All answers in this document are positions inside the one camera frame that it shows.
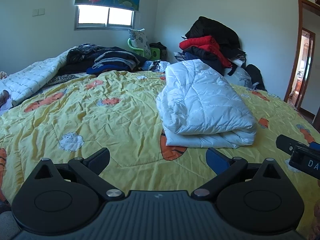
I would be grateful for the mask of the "dark blue striped clothes pile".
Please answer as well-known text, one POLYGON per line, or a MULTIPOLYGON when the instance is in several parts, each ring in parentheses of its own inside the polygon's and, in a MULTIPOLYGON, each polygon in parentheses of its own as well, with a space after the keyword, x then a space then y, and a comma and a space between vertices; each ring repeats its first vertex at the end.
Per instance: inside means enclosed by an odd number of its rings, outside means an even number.
POLYGON ((58 75, 86 73, 100 74, 103 71, 135 72, 148 59, 119 47, 102 47, 84 43, 67 54, 66 64, 59 69, 58 75))

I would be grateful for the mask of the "floral cushion on chair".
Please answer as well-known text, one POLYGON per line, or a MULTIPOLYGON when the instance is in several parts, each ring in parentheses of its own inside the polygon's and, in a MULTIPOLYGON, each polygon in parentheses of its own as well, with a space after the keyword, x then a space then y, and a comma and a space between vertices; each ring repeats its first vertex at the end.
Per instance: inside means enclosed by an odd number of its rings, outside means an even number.
POLYGON ((129 29, 129 38, 133 48, 142 49, 144 57, 151 58, 151 49, 145 29, 129 29))

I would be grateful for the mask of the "wall light switch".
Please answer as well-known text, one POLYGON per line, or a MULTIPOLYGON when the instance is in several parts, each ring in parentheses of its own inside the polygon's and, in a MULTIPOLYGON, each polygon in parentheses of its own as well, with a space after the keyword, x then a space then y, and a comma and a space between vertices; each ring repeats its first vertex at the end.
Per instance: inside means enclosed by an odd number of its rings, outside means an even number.
POLYGON ((32 16, 42 16, 45 15, 45 9, 44 8, 40 8, 40 9, 33 9, 32 11, 32 16))

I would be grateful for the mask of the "green plastic chair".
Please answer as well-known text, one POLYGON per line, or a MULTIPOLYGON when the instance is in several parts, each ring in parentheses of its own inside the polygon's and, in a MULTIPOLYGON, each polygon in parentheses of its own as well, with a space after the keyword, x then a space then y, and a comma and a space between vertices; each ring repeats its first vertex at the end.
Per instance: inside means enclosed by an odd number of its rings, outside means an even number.
MULTIPOLYGON (((144 58, 147 58, 144 49, 133 47, 131 44, 131 39, 127 40, 127 45, 129 48, 134 51, 137 55, 140 55, 144 58)), ((150 61, 158 61, 161 59, 161 51, 158 48, 150 48, 151 56, 149 58, 150 61)))

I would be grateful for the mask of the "clear plastic bag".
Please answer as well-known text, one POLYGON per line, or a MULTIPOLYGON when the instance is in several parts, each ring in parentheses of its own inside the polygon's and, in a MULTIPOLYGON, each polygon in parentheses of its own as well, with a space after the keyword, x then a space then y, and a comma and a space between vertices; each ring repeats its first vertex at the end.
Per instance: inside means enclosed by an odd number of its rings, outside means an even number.
POLYGON ((237 67, 232 75, 229 75, 231 69, 225 69, 224 78, 233 85, 252 88, 252 79, 244 68, 237 67))

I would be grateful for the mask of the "white quilted down jacket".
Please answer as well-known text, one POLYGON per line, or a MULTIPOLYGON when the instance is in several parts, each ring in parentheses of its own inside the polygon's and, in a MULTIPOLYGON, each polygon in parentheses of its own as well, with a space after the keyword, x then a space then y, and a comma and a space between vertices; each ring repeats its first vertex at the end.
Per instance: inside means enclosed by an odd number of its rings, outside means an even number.
POLYGON ((156 106, 168 146, 239 148, 252 145, 256 120, 226 79, 201 60, 165 69, 156 106))

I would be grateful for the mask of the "black bag beside bed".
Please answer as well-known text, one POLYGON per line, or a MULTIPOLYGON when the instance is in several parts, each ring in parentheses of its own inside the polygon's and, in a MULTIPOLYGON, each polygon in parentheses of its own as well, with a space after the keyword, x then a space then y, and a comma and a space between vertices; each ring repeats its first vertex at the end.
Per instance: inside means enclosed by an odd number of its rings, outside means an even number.
POLYGON ((267 91, 260 70, 253 64, 249 64, 245 71, 249 74, 253 89, 267 91))

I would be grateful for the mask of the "white patterned quilt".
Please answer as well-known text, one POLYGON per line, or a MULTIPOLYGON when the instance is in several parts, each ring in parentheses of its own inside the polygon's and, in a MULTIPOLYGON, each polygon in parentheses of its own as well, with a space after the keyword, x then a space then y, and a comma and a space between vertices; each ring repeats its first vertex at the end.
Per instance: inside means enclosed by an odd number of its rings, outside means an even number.
POLYGON ((70 50, 57 57, 34 62, 23 70, 1 79, 1 92, 6 90, 9 93, 10 107, 16 107, 47 84, 58 70, 66 65, 70 50))

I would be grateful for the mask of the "bright window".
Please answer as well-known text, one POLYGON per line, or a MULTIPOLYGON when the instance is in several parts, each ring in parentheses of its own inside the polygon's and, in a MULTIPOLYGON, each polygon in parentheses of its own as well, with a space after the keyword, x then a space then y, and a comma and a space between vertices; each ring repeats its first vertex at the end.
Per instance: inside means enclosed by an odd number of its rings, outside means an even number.
POLYGON ((127 30, 134 26, 135 12, 96 5, 77 5, 75 30, 127 30))

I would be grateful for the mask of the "red garment on pile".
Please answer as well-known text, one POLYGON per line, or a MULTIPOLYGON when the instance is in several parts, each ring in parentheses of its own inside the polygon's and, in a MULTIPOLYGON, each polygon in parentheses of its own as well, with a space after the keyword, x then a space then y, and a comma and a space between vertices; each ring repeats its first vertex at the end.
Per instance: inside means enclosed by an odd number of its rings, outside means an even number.
POLYGON ((221 53, 219 44, 212 36, 189 38, 179 44, 179 48, 183 51, 193 46, 215 54, 224 68, 232 67, 231 62, 221 53))

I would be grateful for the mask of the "black jacket on pile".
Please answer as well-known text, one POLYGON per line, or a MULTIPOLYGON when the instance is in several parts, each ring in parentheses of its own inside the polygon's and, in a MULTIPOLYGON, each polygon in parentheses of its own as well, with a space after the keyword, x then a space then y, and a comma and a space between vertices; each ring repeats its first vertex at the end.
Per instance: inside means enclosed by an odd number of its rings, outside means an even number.
POLYGON ((200 16, 185 34, 186 38, 200 38, 211 36, 219 45, 221 53, 228 59, 246 60, 246 53, 242 51, 237 33, 224 24, 200 16))

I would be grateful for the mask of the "dark blue garment on pile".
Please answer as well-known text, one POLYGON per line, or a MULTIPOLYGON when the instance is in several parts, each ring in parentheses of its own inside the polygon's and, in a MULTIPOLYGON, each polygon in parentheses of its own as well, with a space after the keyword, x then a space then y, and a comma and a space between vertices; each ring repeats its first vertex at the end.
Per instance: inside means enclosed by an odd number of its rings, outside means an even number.
POLYGON ((183 54, 186 60, 200 59, 203 63, 207 64, 222 76, 224 76, 224 67, 215 54, 212 54, 195 46, 184 50, 183 54))

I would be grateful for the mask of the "yellow carrot print bedspread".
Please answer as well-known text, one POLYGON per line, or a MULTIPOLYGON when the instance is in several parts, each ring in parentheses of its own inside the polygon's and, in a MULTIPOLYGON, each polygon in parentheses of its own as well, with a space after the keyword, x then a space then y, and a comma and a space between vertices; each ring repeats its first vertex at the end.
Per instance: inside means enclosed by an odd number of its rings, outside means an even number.
MULTIPOLYGON (((109 72, 75 79, 36 95, 1 116, 1 201, 10 204, 41 158, 66 163, 106 147, 111 161, 101 177, 124 192, 193 191, 214 178, 204 148, 168 147, 156 97, 164 76, 151 72, 109 72)), ((298 232, 319 236, 319 181, 289 167, 277 149, 283 134, 303 144, 319 133, 290 105, 270 93, 235 86, 254 115, 254 144, 225 148, 228 157, 250 163, 275 159, 303 198, 298 232)))

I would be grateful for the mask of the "brown wooden door frame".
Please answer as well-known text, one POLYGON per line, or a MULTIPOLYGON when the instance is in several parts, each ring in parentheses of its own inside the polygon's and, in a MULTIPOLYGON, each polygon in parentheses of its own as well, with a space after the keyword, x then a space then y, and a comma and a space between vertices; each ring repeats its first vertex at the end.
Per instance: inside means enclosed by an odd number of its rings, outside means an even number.
POLYGON ((296 55, 284 101, 315 122, 319 111, 319 5, 298 0, 296 55))

